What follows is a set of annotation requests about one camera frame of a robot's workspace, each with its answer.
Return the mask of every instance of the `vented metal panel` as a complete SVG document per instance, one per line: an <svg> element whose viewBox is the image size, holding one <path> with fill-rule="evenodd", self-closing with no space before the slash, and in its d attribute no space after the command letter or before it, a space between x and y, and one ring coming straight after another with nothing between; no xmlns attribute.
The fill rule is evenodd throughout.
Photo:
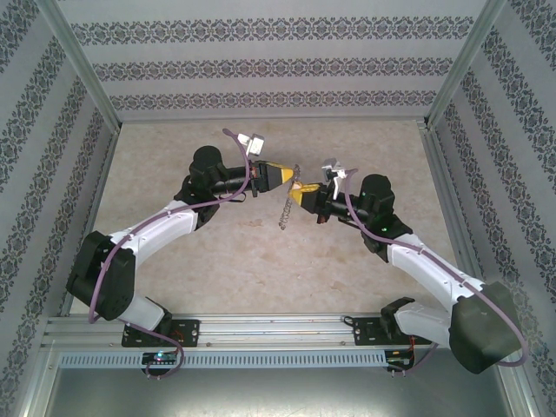
<svg viewBox="0 0 556 417"><path fill-rule="evenodd" d="M447 349L438 349L407 378L392 378L377 367L187 369L158 382L148 381L138 369L59 369L48 409L41 415L528 415L512 414L506 407L496 374L493 368L479 375L467 372Z"/></svg>
<svg viewBox="0 0 556 417"><path fill-rule="evenodd" d="M142 353L63 354L61 368L118 369L141 366ZM384 367L383 350L348 350L320 352L189 352L185 368L292 368L292 367Z"/></svg>

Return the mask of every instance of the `black mounting bracket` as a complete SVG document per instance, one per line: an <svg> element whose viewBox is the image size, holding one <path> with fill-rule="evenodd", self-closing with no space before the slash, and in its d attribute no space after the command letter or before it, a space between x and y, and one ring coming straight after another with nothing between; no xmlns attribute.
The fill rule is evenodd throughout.
<svg viewBox="0 0 556 417"><path fill-rule="evenodd" d="M198 320L172 320L166 335L178 341L184 348L196 348L200 326L201 322ZM123 330L122 346L124 348L172 348L174 345L126 326Z"/></svg>
<svg viewBox="0 0 556 417"><path fill-rule="evenodd" d="M344 317L344 323L353 328L355 346L405 346L410 345L410 335L388 336L380 317ZM430 345L431 341L415 336L415 345Z"/></svg>

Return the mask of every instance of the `metal bracket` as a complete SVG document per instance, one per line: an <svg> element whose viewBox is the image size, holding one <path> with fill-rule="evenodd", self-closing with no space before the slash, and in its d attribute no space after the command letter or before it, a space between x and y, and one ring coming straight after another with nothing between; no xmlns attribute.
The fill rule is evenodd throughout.
<svg viewBox="0 0 556 417"><path fill-rule="evenodd" d="M249 155L259 156L261 154L262 145L264 145L263 136L257 135L256 133L254 133L252 136L247 136L244 135L243 133L240 133L237 136L237 139L245 147L245 152L247 153L247 156Z"/></svg>
<svg viewBox="0 0 556 417"><path fill-rule="evenodd" d="M385 367L389 364L405 367L406 341L397 347L388 345L386 351L386 347L378 345L355 346L353 329L342 321L345 316L355 318L357 314L175 315L174 318L183 321L202 322L198 347L188 349L182 368ZM374 318L378 321L380 316L376 314ZM53 388L58 368L94 368L103 372L104 369L144 367L142 353L158 349L122 347L122 330L123 323L119 321L100 320L91 326L86 314L50 317L30 384L26 389L20 388L24 392L22 407L14 415L46 414L50 400L56 395ZM425 348L415 347L416 354ZM154 365L150 372L173 366ZM454 377L461 377L454 371ZM538 398L533 396L525 370L500 368L498 372L502 374L502 385L511 407L505 415L540 415Z"/></svg>
<svg viewBox="0 0 556 417"><path fill-rule="evenodd" d="M172 320L168 337L178 341L184 348L196 348L200 323L198 320ZM124 348L171 348L174 345L126 326L123 329L122 346Z"/></svg>
<svg viewBox="0 0 556 417"><path fill-rule="evenodd" d="M355 346L399 346L409 345L410 336L393 334L388 337L381 325L380 317L344 317L344 323L353 328ZM415 345L430 345L431 341L415 336Z"/></svg>
<svg viewBox="0 0 556 417"><path fill-rule="evenodd" d="M322 173L326 182L334 181L334 195L332 199L338 198L341 185L346 179L346 170L341 166L336 158L328 158L322 163Z"/></svg>

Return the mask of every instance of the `enclosure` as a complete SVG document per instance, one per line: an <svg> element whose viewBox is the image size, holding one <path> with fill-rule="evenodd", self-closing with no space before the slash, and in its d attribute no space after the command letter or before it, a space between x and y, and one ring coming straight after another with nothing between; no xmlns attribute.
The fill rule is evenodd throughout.
<svg viewBox="0 0 556 417"><path fill-rule="evenodd" d="M554 6L2 1L0 415L556 415ZM139 293L201 321L174 382L144 381L149 350L87 324L65 285L83 238L162 209L201 146L241 166L223 128L303 183L330 157L359 169L354 194L386 175L428 247L509 288L527 363L472 375L441 348L389 378L342 318L439 302L341 222L294 205L282 230L283 184L137 270Z"/></svg>

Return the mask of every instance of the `damask stripe pattern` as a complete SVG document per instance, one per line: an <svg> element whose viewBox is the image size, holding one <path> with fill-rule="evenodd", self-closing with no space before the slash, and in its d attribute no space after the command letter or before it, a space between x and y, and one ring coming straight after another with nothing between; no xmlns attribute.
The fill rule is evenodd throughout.
<svg viewBox="0 0 556 417"><path fill-rule="evenodd" d="M515 267L512 250L507 245L504 230L500 226L498 214L494 209L483 175L480 173L479 164L469 144L469 139L460 119L460 115L453 103L447 106L444 117L447 121L448 128L450 128L450 133L452 135L451 139L454 141L455 147L458 150L469 186L475 197L475 203L477 209L479 209L482 223L488 235L488 241L492 248L494 259L502 275L502 281L510 289L513 301L517 307L521 329L529 343L531 362L535 367L537 379L543 387L543 392L548 399L549 409L552 413L556 414L556 369L554 368L552 359L550 359L548 346L542 340L543 334L539 329L539 322L533 313L533 302L523 289L520 272ZM440 145L444 158L448 163L442 141L440 141Z"/></svg>
<svg viewBox="0 0 556 417"><path fill-rule="evenodd" d="M8 353L8 366L2 371L3 378L0 382L0 415L10 415L10 408L13 405L16 391L21 383L20 378L23 375L23 367L29 359L29 350L31 349L33 339L36 335L36 326L39 324L39 318L44 309L43 303L46 301L47 294L50 291L50 284L55 278L57 264L63 250L63 243L70 230L72 217L76 212L79 195L81 194L83 183L87 171L89 170L89 165L96 144L98 143L102 127L103 117L97 109L93 114L87 134L83 139L83 145L76 159L76 165L71 172L64 198L61 201L60 209L54 221L54 227L51 230L48 247L44 251L41 267L37 270L33 288L25 304L25 314L22 316L22 322L17 328L17 338L13 341L13 348ZM89 209L87 211L88 214L85 222L81 225L82 231L80 241L85 234L85 227L89 219L93 201L95 200L98 185L101 181L101 173L103 172L103 166L104 163L106 163L112 140L113 136L109 139L109 143L104 152L103 163L98 171L99 174L96 178L95 189L90 199Z"/></svg>
<svg viewBox="0 0 556 417"><path fill-rule="evenodd" d="M548 181L553 184L556 193L556 142L554 127L548 124L545 111L535 99L525 76L513 59L500 33L493 29L482 45L486 59L494 69L506 97L513 106L513 112L519 118L523 130L537 153L543 170L548 174Z"/></svg>
<svg viewBox="0 0 556 417"><path fill-rule="evenodd" d="M10 288L19 273L23 255L27 251L36 221L43 210L46 196L54 181L54 175L86 94L85 86L78 77L69 90L58 122L43 151L29 191L24 197L22 211L17 214L15 225L11 228L12 233L8 236L5 249L2 251L2 259L0 259L0 313L4 311L3 305L10 297Z"/></svg>
<svg viewBox="0 0 556 417"><path fill-rule="evenodd" d="M461 200L460 192L459 192L458 188L456 187L457 182L455 181L455 177L453 176L452 168L451 168L450 162L448 161L446 150L444 149L444 143L441 140L442 136L441 136L438 128L436 128L436 127L434 127L434 133L436 134L436 138L437 138L438 143L440 145L440 150L442 151L442 155L444 156L444 161L446 162L446 166L448 168L448 174L450 175L450 180L452 180L453 191L455 192L455 196L458 199L458 204L460 205L460 212L461 212L461 215L463 216L463 221L466 224L466 229L467 229L467 233L469 234L469 240L471 241L471 246L473 248L473 253L475 255L475 259L477 260L477 264L478 264L479 269L480 269L480 277L478 276L477 278L482 278L484 280L485 269L483 268L483 265L480 261L479 251L477 250L475 239L473 238L473 233L471 233L471 224L469 223L469 219L467 218L467 213L463 209L463 201Z"/></svg>
<svg viewBox="0 0 556 417"><path fill-rule="evenodd" d="M111 96L116 110L428 106L436 91L281 91Z"/></svg>
<svg viewBox="0 0 556 417"><path fill-rule="evenodd" d="M267 76L444 76L452 58L315 58L102 63L103 82Z"/></svg>
<svg viewBox="0 0 556 417"><path fill-rule="evenodd" d="M73 23L83 46L324 39L463 39L472 17L298 17Z"/></svg>
<svg viewBox="0 0 556 417"><path fill-rule="evenodd" d="M511 0L510 4L556 71L556 13L552 5L547 0Z"/></svg>
<svg viewBox="0 0 556 417"><path fill-rule="evenodd" d="M506 139L472 71L467 72L461 80L461 88L466 93L475 120L485 136L494 165L498 169L515 216L521 224L521 231L525 233L527 245L534 254L537 268L540 269L540 277L545 280L546 290L553 295L553 302L556 303L556 250L551 246L550 239L546 237L546 227L537 215L535 203L531 201L527 186L521 180L512 152L506 145Z"/></svg>
<svg viewBox="0 0 556 417"><path fill-rule="evenodd" d="M38 13L38 8L33 0L13 0L2 13L2 18L0 18L0 74L4 73Z"/></svg>
<svg viewBox="0 0 556 417"><path fill-rule="evenodd" d="M0 193L10 179L10 172L19 159L19 153L27 142L31 128L35 125L39 110L56 80L66 55L55 37L41 56L33 76L25 86L22 99L17 102L12 117L6 123L0 139Z"/></svg>

